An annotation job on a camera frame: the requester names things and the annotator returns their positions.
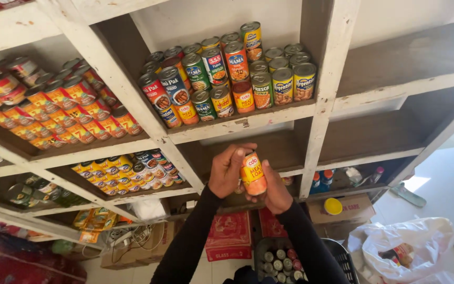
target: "cardboard box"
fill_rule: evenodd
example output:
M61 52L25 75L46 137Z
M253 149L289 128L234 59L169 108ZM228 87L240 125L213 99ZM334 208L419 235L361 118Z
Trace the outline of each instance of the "cardboard box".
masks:
M276 216L267 207L259 209L258 213L262 228L262 237L288 237L288 233L283 229L283 225L280 224Z
M251 259L249 212L215 216L204 248L208 261Z
M174 236L176 236L179 231L181 224L181 222L164 222L156 224L150 238L143 246L145 249L155 247L153 250L147 251L138 248L138 245L134 244L131 249L125 248L122 250L115 250L113 255L107 253L103 256L101 268L119 270L160 262L164 253L166 253L169 244L171 244Z
M337 215L329 215L323 208L324 201L307 202L309 215L314 224L323 223L365 223L376 215L367 194L359 194L338 198L343 204L343 211Z

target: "floor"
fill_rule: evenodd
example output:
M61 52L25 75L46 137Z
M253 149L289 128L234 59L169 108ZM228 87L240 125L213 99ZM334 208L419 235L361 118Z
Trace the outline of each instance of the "floor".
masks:
M454 148L438 150L416 168L416 175L406 181L406 187L427 200L427 205L416 208L399 197L385 194L375 205L377 212L371 220L393 224L415 218L446 217L454 224ZM88 284L120 283L146 284L150 282L157 264L125 270L99 268L100 259L83 262L88 272ZM208 262L203 253L191 283L221 284L232 277L237 268L253 265L252 260ZM447 271L454 273L454 249L444 262Z

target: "yellow lid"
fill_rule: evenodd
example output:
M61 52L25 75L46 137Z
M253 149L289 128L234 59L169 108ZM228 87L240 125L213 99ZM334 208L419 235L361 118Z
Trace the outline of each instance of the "yellow lid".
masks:
M343 211L343 204L335 198L325 200L325 204L323 206L325 211L327 211L330 215L337 215Z

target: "black long-sleeve shirt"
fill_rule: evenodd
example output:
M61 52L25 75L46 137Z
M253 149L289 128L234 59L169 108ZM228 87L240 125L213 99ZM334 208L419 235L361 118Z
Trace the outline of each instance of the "black long-sleeve shirt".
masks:
M189 283L201 258L211 222L220 207L218 198L208 186L202 192L193 212L174 237L151 284ZM299 255L301 264L313 282L349 284L343 270L332 257L306 217L302 208L293 202L290 209L276 216L287 230L288 238Z

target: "hand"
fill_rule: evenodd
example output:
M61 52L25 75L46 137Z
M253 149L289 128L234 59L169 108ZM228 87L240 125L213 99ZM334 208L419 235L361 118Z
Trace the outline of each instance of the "hand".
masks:
M245 156L257 148L255 143L230 145L213 158L209 189L219 198L225 198L238 188L241 164Z
M274 215L289 210L293 203L293 198L283 184L280 174L271 168L268 160L262 162L262 171L267 180L267 192L260 196L246 194L246 199L249 201L251 200L253 203L257 202L257 198L263 200L267 208Z

